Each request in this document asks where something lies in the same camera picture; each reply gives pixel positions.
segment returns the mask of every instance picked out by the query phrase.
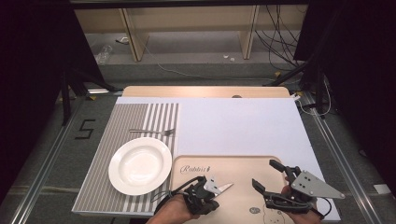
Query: striped placemat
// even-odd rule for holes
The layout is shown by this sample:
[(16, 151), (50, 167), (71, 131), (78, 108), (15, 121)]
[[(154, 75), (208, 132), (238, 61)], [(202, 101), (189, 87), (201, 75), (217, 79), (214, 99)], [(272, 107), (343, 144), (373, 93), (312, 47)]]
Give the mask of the striped placemat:
[(139, 137), (153, 137), (176, 150), (175, 134), (129, 133), (129, 129), (162, 131), (177, 127), (179, 104), (115, 104), (102, 140), (76, 198), (72, 212), (80, 214), (123, 214), (151, 216), (159, 203), (154, 195), (169, 189), (170, 177), (154, 191), (130, 196), (118, 192), (108, 178), (108, 165), (116, 151)]

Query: fork handle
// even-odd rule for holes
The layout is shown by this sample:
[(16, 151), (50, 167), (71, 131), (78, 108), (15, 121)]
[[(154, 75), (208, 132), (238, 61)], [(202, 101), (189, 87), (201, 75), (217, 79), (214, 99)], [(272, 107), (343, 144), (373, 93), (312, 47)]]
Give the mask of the fork handle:
[(141, 130), (141, 129), (130, 129), (130, 133), (159, 133), (151, 130)]

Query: plate rim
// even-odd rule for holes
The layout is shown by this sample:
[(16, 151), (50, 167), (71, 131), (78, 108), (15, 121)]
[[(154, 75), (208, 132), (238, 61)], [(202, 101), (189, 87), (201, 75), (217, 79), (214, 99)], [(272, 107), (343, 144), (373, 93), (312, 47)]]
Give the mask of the plate rim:
[[(159, 176), (154, 179), (155, 184), (152, 184), (148, 187), (145, 185), (144, 187), (138, 189), (131, 189), (130, 185), (122, 184), (120, 181), (120, 175), (118, 172), (118, 168), (120, 167), (120, 154), (124, 151), (128, 152), (133, 150), (136, 147), (146, 145), (156, 148), (163, 157), (163, 167), (159, 172)], [(110, 180), (111, 185), (119, 192), (126, 195), (143, 195), (149, 193), (156, 188), (158, 188), (169, 176), (171, 168), (172, 168), (172, 153), (169, 147), (161, 140), (152, 137), (140, 137), (135, 138), (131, 141), (126, 142), (121, 147), (117, 149), (117, 151), (112, 156), (110, 163), (108, 165), (108, 178)]]

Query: fork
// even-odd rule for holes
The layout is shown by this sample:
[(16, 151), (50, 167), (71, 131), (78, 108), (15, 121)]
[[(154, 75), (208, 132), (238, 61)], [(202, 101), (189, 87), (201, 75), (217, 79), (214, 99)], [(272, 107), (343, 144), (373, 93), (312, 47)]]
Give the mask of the fork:
[(159, 133), (163, 136), (169, 136), (172, 133), (175, 132), (175, 129), (170, 129), (170, 130), (164, 130), (161, 132), (157, 132), (157, 131), (152, 131), (152, 130), (142, 130), (142, 129), (130, 129), (129, 130), (130, 133)]

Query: person's left hand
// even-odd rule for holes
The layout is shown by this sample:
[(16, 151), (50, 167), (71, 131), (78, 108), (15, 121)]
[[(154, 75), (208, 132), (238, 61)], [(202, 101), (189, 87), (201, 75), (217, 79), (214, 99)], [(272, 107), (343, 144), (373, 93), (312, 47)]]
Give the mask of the person's left hand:
[(183, 195), (177, 194), (166, 202), (147, 224), (181, 224), (191, 219), (197, 219), (184, 202)]

